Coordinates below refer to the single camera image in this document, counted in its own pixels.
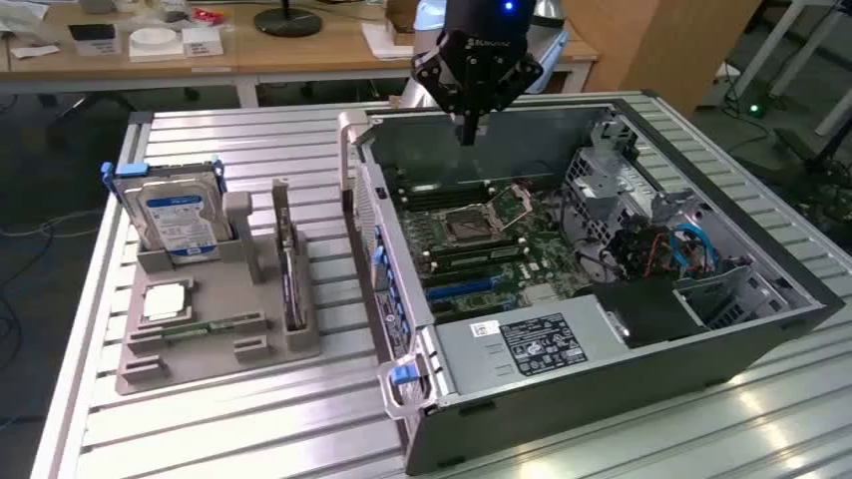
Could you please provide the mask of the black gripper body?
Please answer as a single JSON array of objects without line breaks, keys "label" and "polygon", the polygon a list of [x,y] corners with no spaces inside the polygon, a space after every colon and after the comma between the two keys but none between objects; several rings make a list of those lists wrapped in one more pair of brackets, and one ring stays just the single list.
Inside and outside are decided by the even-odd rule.
[{"label": "black gripper body", "polygon": [[468,109],[472,57],[517,59],[528,53],[532,1],[449,1],[445,4],[440,51],[461,84]]}]

